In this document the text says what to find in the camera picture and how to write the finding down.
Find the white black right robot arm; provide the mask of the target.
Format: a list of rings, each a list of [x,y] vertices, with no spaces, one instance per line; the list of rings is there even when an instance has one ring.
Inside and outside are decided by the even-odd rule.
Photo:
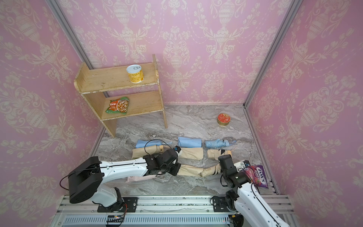
[[[238,171],[231,155],[218,158],[222,178],[230,188],[226,192],[227,207],[240,213],[252,227],[288,227],[258,192],[253,181],[243,171]]]

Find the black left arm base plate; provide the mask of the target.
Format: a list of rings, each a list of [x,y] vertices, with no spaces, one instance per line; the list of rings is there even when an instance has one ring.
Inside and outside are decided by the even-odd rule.
[[[117,201],[110,207],[99,205],[97,212],[99,213],[135,213],[138,205],[138,197],[123,197],[121,201]]]

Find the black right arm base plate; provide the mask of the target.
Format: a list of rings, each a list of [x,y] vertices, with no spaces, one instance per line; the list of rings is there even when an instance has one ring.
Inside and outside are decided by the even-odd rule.
[[[210,203],[214,212],[235,212],[233,201],[229,196],[212,196]]]

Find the light blue umbrella sleeve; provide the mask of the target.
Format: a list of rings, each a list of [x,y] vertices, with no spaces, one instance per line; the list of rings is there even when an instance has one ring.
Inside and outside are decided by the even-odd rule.
[[[182,148],[201,148],[202,139],[178,137],[178,146]]]

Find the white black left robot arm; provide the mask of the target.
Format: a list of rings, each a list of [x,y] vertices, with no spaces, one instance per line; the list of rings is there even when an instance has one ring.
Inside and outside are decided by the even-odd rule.
[[[68,175],[70,203],[90,200],[107,212],[120,211],[126,202],[120,190],[108,187],[105,185],[107,182],[165,173],[176,176],[181,167],[178,163],[181,153],[181,148],[176,146],[161,154],[147,154],[128,161],[107,162],[100,161],[96,156],[90,157]]]

